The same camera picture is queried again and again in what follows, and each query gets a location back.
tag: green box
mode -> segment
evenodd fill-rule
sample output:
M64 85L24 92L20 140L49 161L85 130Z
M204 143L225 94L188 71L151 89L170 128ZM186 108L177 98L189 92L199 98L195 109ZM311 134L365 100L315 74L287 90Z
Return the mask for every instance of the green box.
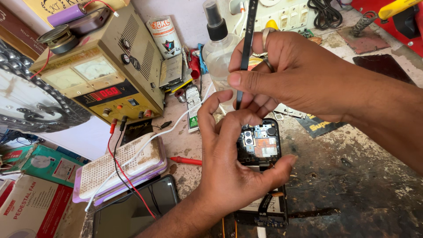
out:
M45 146L34 144L8 150L2 155L3 176L25 173L73 188L75 174L84 164Z

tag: red digital display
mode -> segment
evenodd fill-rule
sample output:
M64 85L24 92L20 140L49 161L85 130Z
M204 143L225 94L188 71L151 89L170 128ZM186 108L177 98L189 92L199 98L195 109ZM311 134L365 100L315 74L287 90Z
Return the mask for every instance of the red digital display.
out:
M116 87L111 87L108 89L103 89L101 91L95 92L90 94L93 98L95 98L97 101L113 97L116 95L122 94L121 91L119 91Z

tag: phone motherboard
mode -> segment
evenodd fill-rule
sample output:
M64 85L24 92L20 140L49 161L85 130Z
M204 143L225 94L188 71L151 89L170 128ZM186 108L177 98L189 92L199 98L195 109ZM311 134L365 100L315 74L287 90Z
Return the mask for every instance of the phone motherboard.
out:
M257 126L245 125L237 141L238 160L245 166L265 166L280 157L279 128L274 119Z

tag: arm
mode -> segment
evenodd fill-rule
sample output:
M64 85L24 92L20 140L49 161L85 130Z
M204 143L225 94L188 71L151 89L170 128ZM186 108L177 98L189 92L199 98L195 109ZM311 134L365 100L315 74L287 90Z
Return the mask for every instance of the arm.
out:
M237 160L236 141L245 124L259 125L250 109L226 114L216 124L219 103L232 98L232 90L212 94L198 111L203 138L203 165L198 187L138 237L197 237L227 214L244 208L285 184L297 160L285 155L263 173L253 172Z
M198 193L198 190L194 190L137 237L198 237L211 228L226 214L210 210Z
M262 53L261 33L253 51ZM255 72L237 71L242 43L236 47L229 84L244 93L242 108L267 115L283 103L329 121L356 126L376 143L423 175L423 89L342 60L297 33L267 37L269 62Z
M351 110L346 121L423 175L423 89L374 72L377 90Z

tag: hand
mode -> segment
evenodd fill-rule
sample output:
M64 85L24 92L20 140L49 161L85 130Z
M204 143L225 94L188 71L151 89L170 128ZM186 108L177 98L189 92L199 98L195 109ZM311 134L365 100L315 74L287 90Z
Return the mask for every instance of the hand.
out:
M212 94L198 111L203 140L201 182L196 189L201 202L221 217L248 206L285 184L297 160L286 155L263 173L253 172L237 160L236 142L245 124L259 125L261 118L249 109L226 114L216 125L213 113L219 103L232 98L232 90Z
M366 104L376 73L337 57L296 32L273 32L266 46L269 67L260 63L253 71L239 71L244 40L235 48L229 64L228 83L244 92L241 108L260 117L283 103L301 112L338 122ZM253 52L263 53L262 34L254 33Z

